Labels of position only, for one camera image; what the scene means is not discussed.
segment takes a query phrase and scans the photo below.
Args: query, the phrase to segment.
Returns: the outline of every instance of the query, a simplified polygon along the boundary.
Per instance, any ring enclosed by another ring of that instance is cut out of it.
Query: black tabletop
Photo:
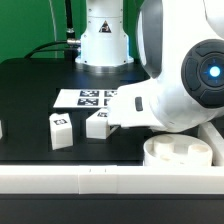
[[[55,109],[60,89],[117,89],[147,79],[139,64],[120,73],[94,74],[63,59],[11,59],[0,65],[0,163],[139,165],[147,128],[118,128],[106,140],[87,139],[85,122],[96,109]],[[73,146],[52,150],[49,116],[69,113]]]

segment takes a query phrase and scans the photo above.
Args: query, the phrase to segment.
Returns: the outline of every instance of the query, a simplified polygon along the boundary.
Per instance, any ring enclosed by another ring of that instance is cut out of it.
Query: black table
[[[141,165],[147,128],[121,129],[106,140],[86,139],[95,110],[54,109],[60,89],[117,89],[147,79],[140,65],[96,75],[56,59],[12,59],[0,65],[0,164]],[[53,151],[49,116],[69,112],[74,146]],[[0,223],[223,223],[222,195],[0,195]]]
[[[147,128],[118,129],[106,140],[87,139],[86,119],[96,109],[54,109],[60,89],[117,89],[148,78],[140,65],[117,74],[93,74],[54,59],[13,59],[0,66],[0,163],[116,164],[142,163]],[[69,113],[72,147],[52,150],[49,116]]]

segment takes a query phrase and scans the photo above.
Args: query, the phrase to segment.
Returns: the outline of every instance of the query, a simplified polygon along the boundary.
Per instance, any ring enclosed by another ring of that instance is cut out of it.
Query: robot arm
[[[118,89],[109,124],[180,132],[222,116],[222,27],[222,0],[146,0],[137,44],[151,79]]]

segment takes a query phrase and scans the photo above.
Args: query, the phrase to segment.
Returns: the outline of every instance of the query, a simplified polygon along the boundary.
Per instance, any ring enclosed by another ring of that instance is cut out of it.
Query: blue indicator light
[[[218,77],[218,76],[221,74],[221,70],[220,70],[220,68],[217,67],[217,66],[212,66],[212,67],[210,68],[209,74],[210,74],[212,77]]]

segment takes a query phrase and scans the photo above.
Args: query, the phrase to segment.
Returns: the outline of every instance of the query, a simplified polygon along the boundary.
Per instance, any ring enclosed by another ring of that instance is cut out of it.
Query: white cube
[[[86,137],[106,139],[118,126],[109,126],[107,120],[108,110],[100,109],[86,120]]]
[[[73,135],[69,115],[52,114],[49,120],[53,150],[72,146]]]
[[[2,124],[1,124],[1,121],[0,121],[0,139],[2,138]]]

